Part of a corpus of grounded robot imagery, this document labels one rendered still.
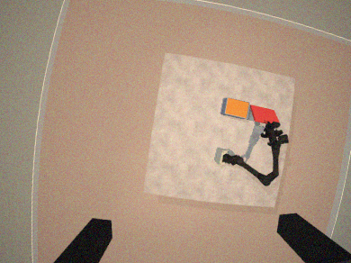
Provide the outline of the red panel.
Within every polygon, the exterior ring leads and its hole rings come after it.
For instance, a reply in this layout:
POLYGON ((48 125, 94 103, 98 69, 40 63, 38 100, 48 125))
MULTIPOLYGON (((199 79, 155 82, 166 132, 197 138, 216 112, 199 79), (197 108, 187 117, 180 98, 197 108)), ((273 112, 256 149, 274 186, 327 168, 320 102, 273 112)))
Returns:
POLYGON ((279 122, 278 118, 275 115, 275 110, 267 109, 260 106, 250 105, 251 113, 253 114, 255 122, 279 122))

